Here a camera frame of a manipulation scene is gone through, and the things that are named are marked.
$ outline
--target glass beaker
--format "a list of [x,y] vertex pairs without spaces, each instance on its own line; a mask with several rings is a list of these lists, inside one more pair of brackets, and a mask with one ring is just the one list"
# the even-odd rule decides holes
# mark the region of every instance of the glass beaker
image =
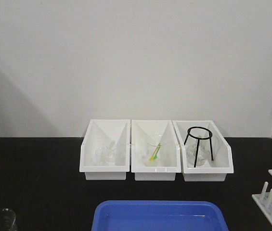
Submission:
[[154,134],[146,137],[146,155],[143,159],[146,166],[162,166],[162,158],[160,153],[166,142],[162,141],[161,137],[162,135],[160,134]]
[[17,231],[16,214],[8,208],[0,208],[0,231]]

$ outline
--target black countertop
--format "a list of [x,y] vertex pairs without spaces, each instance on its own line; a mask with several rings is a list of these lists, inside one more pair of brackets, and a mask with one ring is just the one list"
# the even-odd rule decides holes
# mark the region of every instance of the black countertop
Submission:
[[0,208],[15,211],[19,231],[90,231],[106,200],[210,201],[230,231],[272,231],[251,198],[272,187],[272,139],[226,138],[234,174],[225,182],[86,181],[79,173],[82,138],[0,138]]

